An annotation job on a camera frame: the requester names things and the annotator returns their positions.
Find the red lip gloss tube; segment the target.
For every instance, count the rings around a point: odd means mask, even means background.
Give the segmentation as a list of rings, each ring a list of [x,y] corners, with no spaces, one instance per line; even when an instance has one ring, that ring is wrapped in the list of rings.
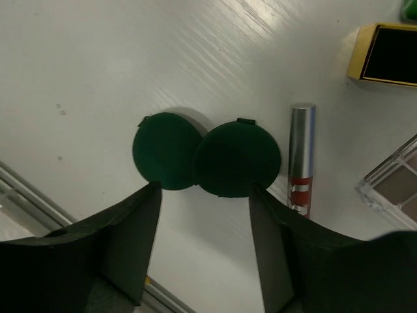
[[[316,113],[314,104],[291,106],[287,204],[306,218],[311,211]]]

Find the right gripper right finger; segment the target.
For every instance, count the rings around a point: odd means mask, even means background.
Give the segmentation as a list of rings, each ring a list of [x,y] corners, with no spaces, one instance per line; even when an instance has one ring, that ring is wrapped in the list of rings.
[[[286,207],[260,186],[249,196],[266,312],[415,312],[416,233],[361,241]]]

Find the green round compact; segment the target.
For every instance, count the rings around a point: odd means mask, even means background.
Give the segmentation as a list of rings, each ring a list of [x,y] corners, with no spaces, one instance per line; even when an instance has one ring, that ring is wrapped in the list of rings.
[[[187,119],[171,112],[146,116],[134,136],[132,155],[141,176],[165,190],[195,185],[192,159],[203,139]]]
[[[213,128],[192,159],[197,185],[223,198],[246,198],[253,184],[268,188],[280,170],[279,145],[253,119],[238,118]]]

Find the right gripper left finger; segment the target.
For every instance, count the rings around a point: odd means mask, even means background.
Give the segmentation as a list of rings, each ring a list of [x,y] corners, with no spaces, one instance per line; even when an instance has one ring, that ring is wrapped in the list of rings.
[[[1,243],[2,312],[132,312],[141,304],[162,188],[43,237]]]

